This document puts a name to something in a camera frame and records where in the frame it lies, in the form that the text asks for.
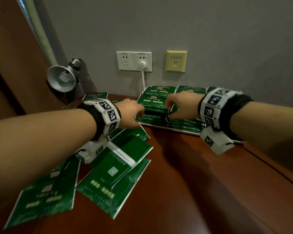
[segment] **brown desk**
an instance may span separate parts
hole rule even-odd
[[[175,132],[145,130],[151,137],[147,142],[154,147],[147,156],[152,161],[115,220],[76,192],[72,211],[32,220],[3,233],[208,233],[187,184],[163,155],[161,137]],[[180,135],[189,149],[201,153],[211,171],[266,233],[293,234],[293,185],[289,181],[242,145],[216,156],[199,137]],[[79,180],[88,171],[82,164]],[[0,232],[14,202],[0,209]]]

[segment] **wall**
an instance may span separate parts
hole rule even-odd
[[[85,60],[98,91],[137,96],[138,72],[116,51],[151,51],[148,85],[222,86],[293,107],[293,0],[43,0],[67,59]],[[187,50],[186,73],[166,73]]]

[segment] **hand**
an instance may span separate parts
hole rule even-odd
[[[166,108],[177,104],[179,111],[171,114],[171,120],[191,120],[200,117],[197,113],[197,107],[204,94],[196,94],[188,91],[182,91],[178,94],[169,94],[166,99]]]
[[[124,101],[115,103],[121,112],[121,122],[119,128],[132,129],[139,128],[139,122],[136,122],[135,116],[139,114],[139,117],[143,118],[144,106],[138,104],[135,100],[125,99]]]

